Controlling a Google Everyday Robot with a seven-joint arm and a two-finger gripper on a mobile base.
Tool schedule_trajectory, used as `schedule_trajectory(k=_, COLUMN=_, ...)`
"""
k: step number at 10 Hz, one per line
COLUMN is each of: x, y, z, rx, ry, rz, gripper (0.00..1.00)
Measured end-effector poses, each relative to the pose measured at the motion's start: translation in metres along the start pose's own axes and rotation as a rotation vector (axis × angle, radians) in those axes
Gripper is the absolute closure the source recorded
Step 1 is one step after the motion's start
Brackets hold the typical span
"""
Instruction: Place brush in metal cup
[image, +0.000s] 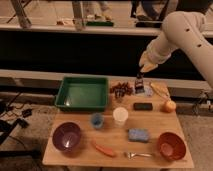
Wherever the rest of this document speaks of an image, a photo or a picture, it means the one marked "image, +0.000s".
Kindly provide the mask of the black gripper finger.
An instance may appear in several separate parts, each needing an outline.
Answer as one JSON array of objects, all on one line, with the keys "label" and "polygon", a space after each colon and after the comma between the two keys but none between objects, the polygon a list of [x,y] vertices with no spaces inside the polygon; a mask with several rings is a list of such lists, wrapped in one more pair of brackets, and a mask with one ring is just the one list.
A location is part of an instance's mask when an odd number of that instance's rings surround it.
[{"label": "black gripper finger", "polygon": [[141,70],[139,70],[139,72],[138,72],[138,78],[139,79],[143,79],[143,77],[144,77],[144,72],[142,72]]}]

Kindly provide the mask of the yellow-white gripper body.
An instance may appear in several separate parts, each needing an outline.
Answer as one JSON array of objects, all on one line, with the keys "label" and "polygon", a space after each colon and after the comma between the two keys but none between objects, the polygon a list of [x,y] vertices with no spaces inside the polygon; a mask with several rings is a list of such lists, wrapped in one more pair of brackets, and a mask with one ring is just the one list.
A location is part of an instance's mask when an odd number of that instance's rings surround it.
[{"label": "yellow-white gripper body", "polygon": [[150,61],[149,56],[146,51],[144,51],[139,60],[139,67],[141,73],[147,73],[158,67],[157,64],[154,64]]}]

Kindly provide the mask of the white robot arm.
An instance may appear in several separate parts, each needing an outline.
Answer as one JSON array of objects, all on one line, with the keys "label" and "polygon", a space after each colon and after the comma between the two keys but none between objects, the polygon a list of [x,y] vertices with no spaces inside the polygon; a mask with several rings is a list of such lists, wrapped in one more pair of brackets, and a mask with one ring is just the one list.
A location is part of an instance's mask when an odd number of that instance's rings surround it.
[{"label": "white robot arm", "polygon": [[213,45],[202,35],[205,21],[200,12],[175,11],[167,15],[160,34],[148,44],[140,57],[140,72],[154,70],[180,49],[213,88]]}]

